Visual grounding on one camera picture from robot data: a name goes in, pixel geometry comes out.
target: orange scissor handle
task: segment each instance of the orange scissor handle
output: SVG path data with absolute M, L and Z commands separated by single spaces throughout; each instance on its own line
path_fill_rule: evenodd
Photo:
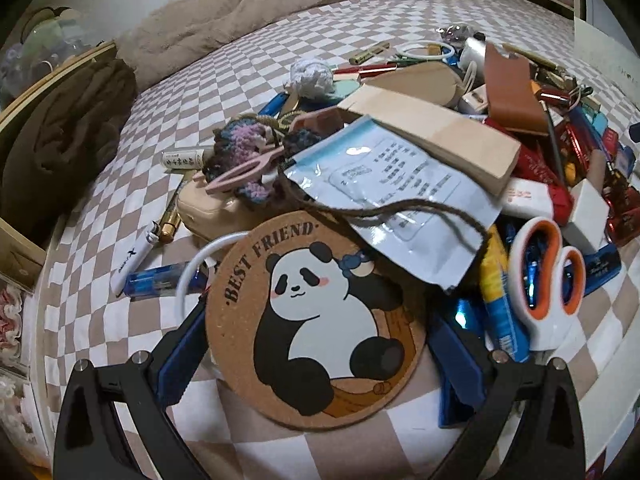
M 523 283 L 524 256 L 531 237 L 542 232 L 547 248 L 540 265 L 538 300 L 531 308 Z M 569 261 L 574 271 L 571 298 L 567 303 L 562 297 L 564 265 Z M 509 260 L 509 296 L 516 315 L 527 327 L 530 348 L 535 351 L 557 348 L 575 317 L 586 284 L 586 268 L 582 254 L 575 247 L 563 247 L 558 224 L 547 218 L 529 220 L 516 235 L 511 246 Z

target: bed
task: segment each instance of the bed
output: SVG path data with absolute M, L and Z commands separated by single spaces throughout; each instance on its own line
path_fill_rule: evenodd
M 622 92 L 573 59 L 573 23 L 525 0 L 350 0 L 299 12 L 220 48 L 140 95 L 116 159 L 73 210 L 50 252 L 40 298 L 50 419 L 44 424 L 56 427 L 78 359 L 89 358 L 95 366 L 124 362 L 137 350 L 153 348 L 182 321 L 175 318 L 172 298 L 130 302 L 114 297 L 109 287 L 110 272 L 142 229 L 160 218 L 181 179 L 160 165 L 162 150 L 212 143 L 212 127 L 258 110 L 282 88 L 289 66 L 301 56 L 341 64 L 358 48 L 433 37 L 434 29 L 453 22 L 470 23 L 489 40 L 564 64 L 595 88 L 616 131 L 640 121 L 640 111 Z M 637 151 L 626 135 L 622 142 Z M 202 244 L 182 226 L 143 265 L 188 260 Z M 555 352 L 568 362 L 579 399 L 589 397 L 630 331 L 640 331 L 639 251 L 636 240 L 621 250 L 622 272 L 584 300 L 580 325 Z M 195 304 L 196 297 L 190 301 Z M 414 478 L 433 471 L 460 433 L 437 426 L 439 384 L 425 349 L 405 389 L 384 410 L 340 430 L 303 433 L 252 410 L 205 359 L 168 416 L 204 468 L 210 474 L 224 471 L 223 478 Z M 156 478 L 126 409 L 119 406 L 118 413 L 143 472 Z M 586 428 L 592 415 L 583 408 Z M 503 459 L 517 420 L 515 415 L 508 424 L 487 473 Z M 615 423 L 609 424 L 613 432 Z M 602 439 L 590 443 L 587 429 L 586 439 L 591 465 L 602 452 Z

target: red pen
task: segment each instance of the red pen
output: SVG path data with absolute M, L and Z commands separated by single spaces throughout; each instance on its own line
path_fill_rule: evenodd
M 385 72 L 392 72 L 398 68 L 396 63 L 379 63 L 375 65 L 360 65 L 360 66 L 350 66 L 346 68 L 337 68 L 334 70 L 334 74 L 355 74 L 359 73 L 360 78 L 363 77 L 373 77 L 375 75 L 379 75 Z

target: small bottle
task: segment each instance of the small bottle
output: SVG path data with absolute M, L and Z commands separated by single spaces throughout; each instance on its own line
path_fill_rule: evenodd
M 173 148 L 162 152 L 160 164 L 168 170 L 201 170 L 211 155 L 213 155 L 213 146 Z

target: brown leather tag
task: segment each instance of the brown leather tag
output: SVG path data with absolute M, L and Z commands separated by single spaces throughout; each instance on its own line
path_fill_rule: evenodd
M 484 81 L 489 117 L 512 132 L 548 135 L 546 115 L 531 90 L 529 61 L 504 57 L 487 43 Z

